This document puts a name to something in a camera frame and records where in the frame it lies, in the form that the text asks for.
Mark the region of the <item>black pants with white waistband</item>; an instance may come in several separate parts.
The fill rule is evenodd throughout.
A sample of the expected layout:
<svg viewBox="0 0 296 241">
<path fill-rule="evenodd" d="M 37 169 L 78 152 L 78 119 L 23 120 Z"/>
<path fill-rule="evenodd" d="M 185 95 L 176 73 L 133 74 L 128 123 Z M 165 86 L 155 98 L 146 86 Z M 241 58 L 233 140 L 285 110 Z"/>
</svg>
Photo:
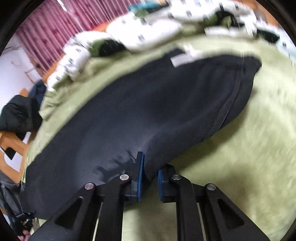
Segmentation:
<svg viewBox="0 0 296 241">
<path fill-rule="evenodd" d="M 26 170 L 24 212 L 50 218 L 84 184 L 124 173 L 138 152 L 151 179 L 243 111 L 258 58 L 223 54 L 175 67 L 179 54 L 175 49 L 118 78 L 53 136 Z"/>
</svg>

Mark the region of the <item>green fleece bed blanket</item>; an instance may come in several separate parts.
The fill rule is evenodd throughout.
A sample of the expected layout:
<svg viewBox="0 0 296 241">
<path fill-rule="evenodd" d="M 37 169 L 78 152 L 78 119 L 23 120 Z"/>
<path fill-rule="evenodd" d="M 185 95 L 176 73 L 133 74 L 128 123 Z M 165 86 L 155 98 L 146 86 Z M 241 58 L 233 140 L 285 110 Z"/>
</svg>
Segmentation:
<svg viewBox="0 0 296 241">
<path fill-rule="evenodd" d="M 96 94 L 171 51 L 175 67 L 217 55 L 254 56 L 261 67 L 241 113 L 210 138 L 171 159 L 192 183 L 215 184 L 270 240 L 281 240 L 295 221 L 295 63 L 263 40 L 195 35 L 140 53 L 90 59 L 63 102 L 45 118 L 26 153 L 26 170 L 53 136 Z M 157 173 L 126 207 L 123 240 L 176 240 L 176 207 L 158 197 Z"/>
</svg>

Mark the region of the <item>grey denim garment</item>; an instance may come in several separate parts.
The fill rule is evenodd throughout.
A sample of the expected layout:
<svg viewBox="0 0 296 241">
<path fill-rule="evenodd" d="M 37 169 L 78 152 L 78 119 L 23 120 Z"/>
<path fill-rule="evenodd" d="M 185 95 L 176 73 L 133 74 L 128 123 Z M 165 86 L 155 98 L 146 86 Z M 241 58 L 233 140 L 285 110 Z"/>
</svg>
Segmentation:
<svg viewBox="0 0 296 241">
<path fill-rule="evenodd" d="M 10 222 L 15 224 L 16 216 L 23 212 L 20 194 L 25 190 L 25 183 L 15 183 L 1 171 L 1 208 L 6 211 Z"/>
</svg>

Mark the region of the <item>black jacket on footboard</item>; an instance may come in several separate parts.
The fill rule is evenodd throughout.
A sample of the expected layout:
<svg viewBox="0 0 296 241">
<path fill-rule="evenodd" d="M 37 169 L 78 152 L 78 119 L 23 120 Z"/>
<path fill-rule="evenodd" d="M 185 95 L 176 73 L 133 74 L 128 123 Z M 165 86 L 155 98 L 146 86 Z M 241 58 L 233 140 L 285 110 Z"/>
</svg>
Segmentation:
<svg viewBox="0 0 296 241">
<path fill-rule="evenodd" d="M 1 131 L 15 133 L 23 140 L 27 132 L 37 130 L 42 123 L 40 105 L 36 99 L 14 96 L 1 111 Z"/>
</svg>

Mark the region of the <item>navy blue garment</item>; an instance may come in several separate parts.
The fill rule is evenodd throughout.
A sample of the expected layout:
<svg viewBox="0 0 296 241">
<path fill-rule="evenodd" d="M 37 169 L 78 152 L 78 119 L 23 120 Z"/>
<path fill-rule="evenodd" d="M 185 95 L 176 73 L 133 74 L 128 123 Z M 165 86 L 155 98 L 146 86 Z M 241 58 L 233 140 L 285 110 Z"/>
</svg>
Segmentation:
<svg viewBox="0 0 296 241">
<path fill-rule="evenodd" d="M 44 95 L 46 93 L 47 87 L 44 84 L 43 80 L 39 80 L 30 90 L 29 97 L 37 101 L 41 105 Z"/>
</svg>

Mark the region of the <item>pink striped curtain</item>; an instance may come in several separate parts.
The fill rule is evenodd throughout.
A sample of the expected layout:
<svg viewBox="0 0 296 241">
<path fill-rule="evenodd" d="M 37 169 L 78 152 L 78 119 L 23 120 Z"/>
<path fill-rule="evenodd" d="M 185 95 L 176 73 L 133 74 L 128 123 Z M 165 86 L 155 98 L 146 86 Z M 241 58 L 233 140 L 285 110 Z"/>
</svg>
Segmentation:
<svg viewBox="0 0 296 241">
<path fill-rule="evenodd" d="M 26 53 L 46 72 L 68 39 L 128 12 L 135 1 L 44 1 L 16 31 Z"/>
</svg>

